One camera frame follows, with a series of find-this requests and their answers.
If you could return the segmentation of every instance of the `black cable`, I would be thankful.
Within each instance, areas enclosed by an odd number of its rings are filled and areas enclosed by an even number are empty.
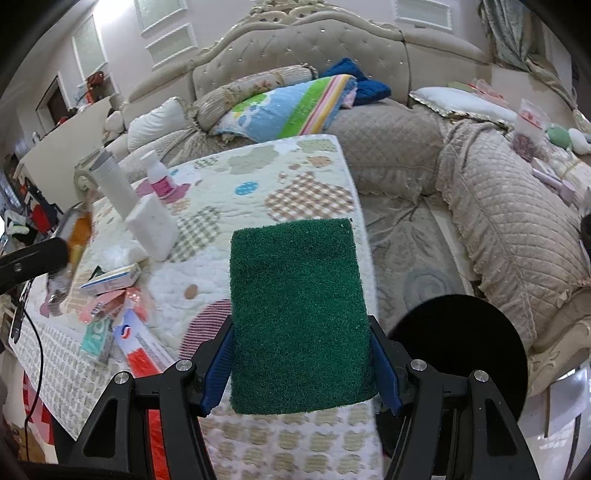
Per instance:
[[[39,337],[39,332],[37,331],[37,327],[35,327],[35,324],[31,320],[31,317],[29,316],[29,314],[27,313],[27,310],[25,309],[25,303],[27,302],[28,293],[29,293],[28,291],[30,290],[30,288],[31,288],[31,283],[29,283],[28,290],[23,295],[23,297],[25,297],[25,299],[24,300],[21,299],[21,301],[20,301],[20,307],[21,307],[22,312],[24,313],[25,317],[27,317],[27,320],[31,324],[31,327],[33,327],[33,332],[35,332],[35,336],[37,337],[37,342],[39,343],[40,366],[39,366],[39,382],[37,383],[37,391],[35,392],[35,399],[33,399],[33,404],[31,406],[31,408],[29,409],[29,415],[27,415],[27,417],[25,418],[24,429],[25,429],[25,450],[27,451],[27,461],[29,461],[29,435],[27,432],[27,425],[33,416],[33,412],[35,412],[37,402],[39,401],[39,393],[41,391],[41,381],[43,380],[43,345],[41,344],[41,337]]]

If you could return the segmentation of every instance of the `plastic bag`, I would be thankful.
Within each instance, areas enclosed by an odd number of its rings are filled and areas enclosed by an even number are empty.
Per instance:
[[[497,93],[493,87],[491,87],[485,80],[482,79],[474,79],[472,80],[473,87],[478,90],[478,96],[490,103],[494,103],[495,105],[501,106],[503,108],[508,108],[509,110],[511,107],[509,106],[509,102],[505,100],[505,98],[500,94]]]
[[[99,258],[100,267],[110,272],[118,268],[139,263],[148,258],[144,247],[137,240],[125,240],[107,247]]]
[[[125,290],[125,300],[123,310],[132,309],[139,319],[147,323],[150,312],[156,309],[156,302],[145,290],[137,287],[130,287]]]
[[[523,99],[515,122],[511,148],[527,162],[539,157],[538,149],[544,144],[545,131],[549,124],[550,118],[542,109]]]
[[[54,237],[64,239],[68,246],[68,265],[47,277],[47,303],[54,316],[61,315],[60,304],[66,299],[72,278],[92,235],[90,204],[74,205],[61,219]]]

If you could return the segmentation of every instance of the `white bottle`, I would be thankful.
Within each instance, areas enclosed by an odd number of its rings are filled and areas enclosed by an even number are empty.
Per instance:
[[[142,156],[141,161],[146,165],[148,171],[148,182],[159,198],[165,199],[177,187],[168,169],[162,164],[154,150]]]
[[[138,203],[139,197],[113,159],[111,152],[102,150],[89,171],[102,193],[111,201],[113,208],[125,220]]]

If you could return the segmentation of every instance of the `colorful blanket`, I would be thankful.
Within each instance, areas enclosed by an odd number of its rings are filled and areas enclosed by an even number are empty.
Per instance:
[[[314,135],[252,145],[184,163],[172,170],[182,197],[166,205],[180,231],[166,262],[142,263],[136,286],[150,294],[148,327],[173,358],[190,357],[212,338],[230,312],[229,258],[234,230],[304,218],[348,218],[365,304],[377,314],[374,269],[355,185],[336,137]],[[142,193],[144,187],[135,187]],[[74,437],[111,378],[129,369],[119,348],[107,364],[80,353],[86,325],[77,317],[89,298],[76,288],[104,259],[109,246],[132,238],[107,199],[93,206],[93,238],[62,304],[63,315],[39,312],[46,279],[31,287],[27,311],[44,347],[44,404]],[[39,350],[23,324],[14,345],[34,385]],[[278,416],[240,416],[222,402],[201,421],[218,478],[371,480],[382,473],[381,448],[371,400],[354,405]]]
[[[356,87],[351,75],[335,75],[261,93],[236,105],[210,135],[232,134],[263,143],[319,134]]]

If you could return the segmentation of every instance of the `cardboard box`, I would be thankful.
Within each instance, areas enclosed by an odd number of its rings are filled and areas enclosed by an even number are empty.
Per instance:
[[[89,280],[80,286],[80,291],[87,295],[100,295],[108,291],[128,288],[137,281],[141,273],[139,265],[134,263]]]

